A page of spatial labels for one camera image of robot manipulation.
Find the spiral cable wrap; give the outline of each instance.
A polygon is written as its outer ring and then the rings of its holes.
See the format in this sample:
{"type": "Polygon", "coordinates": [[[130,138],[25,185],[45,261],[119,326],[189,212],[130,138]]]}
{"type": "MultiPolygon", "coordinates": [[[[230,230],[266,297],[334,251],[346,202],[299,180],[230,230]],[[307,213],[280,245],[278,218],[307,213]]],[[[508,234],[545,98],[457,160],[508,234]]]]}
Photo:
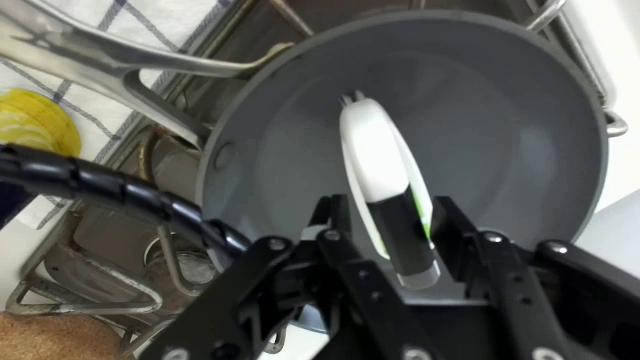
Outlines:
{"type": "Polygon", "coordinates": [[[248,240],[224,221],[205,221],[196,203],[134,176],[78,157],[2,143],[0,181],[18,184],[38,193],[85,198],[125,207],[145,220],[169,224],[187,237],[199,240],[199,245],[220,249],[230,258],[240,255],[248,245],[248,240]]]}

